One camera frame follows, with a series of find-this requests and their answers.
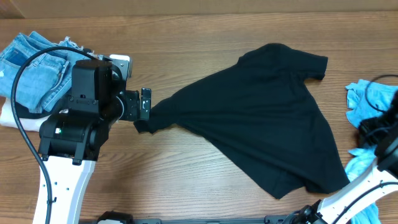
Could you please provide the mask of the black t-shirt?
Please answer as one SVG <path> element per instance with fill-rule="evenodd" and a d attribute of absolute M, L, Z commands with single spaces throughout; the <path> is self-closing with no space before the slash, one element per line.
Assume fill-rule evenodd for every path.
<path fill-rule="evenodd" d="M 274 198 L 349 182 L 330 125 L 305 86 L 328 58 L 267 44 L 156 104 L 140 133 L 181 126 L 212 143 Z"/>

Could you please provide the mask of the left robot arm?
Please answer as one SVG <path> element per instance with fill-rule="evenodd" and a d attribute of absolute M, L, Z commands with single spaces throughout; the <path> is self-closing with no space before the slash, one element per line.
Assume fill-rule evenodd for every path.
<path fill-rule="evenodd" d="M 72 68 L 67 113 L 52 114 L 40 127 L 39 153 L 50 180 L 40 178 L 34 223 L 47 220 L 47 189 L 52 189 L 50 223 L 78 223 L 85 191 L 101 146 L 119 121 L 147 120 L 151 90 L 127 91 L 132 60 L 112 54 L 79 60 Z"/>

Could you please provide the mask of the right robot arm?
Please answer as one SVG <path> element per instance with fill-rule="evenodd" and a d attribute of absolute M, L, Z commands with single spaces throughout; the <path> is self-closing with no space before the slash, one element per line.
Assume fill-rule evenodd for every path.
<path fill-rule="evenodd" d="M 376 158 L 369 167 L 338 193 L 292 213 L 284 223 L 348 223 L 370 204 L 397 191 L 397 94 L 387 111 L 363 120 L 358 131 L 361 143 L 376 146 Z"/>

